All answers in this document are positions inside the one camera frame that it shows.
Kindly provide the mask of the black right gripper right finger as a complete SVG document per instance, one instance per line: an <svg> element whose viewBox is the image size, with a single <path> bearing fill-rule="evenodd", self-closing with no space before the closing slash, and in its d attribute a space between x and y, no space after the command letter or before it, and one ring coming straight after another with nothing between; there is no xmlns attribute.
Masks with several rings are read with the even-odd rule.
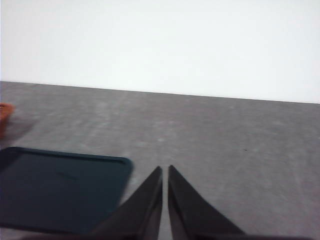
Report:
<svg viewBox="0 0 320 240"><path fill-rule="evenodd" d="M168 211L174 240L307 240L305 236L247 234L210 205L173 166L168 167Z"/></svg>

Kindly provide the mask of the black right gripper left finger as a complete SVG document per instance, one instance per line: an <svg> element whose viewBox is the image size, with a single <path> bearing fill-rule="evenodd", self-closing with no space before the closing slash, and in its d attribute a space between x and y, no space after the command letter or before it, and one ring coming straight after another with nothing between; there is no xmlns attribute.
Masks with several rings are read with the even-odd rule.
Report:
<svg viewBox="0 0 320 240"><path fill-rule="evenodd" d="M156 167L117 210L88 234L31 235L26 240L156 240L163 199L163 173Z"/></svg>

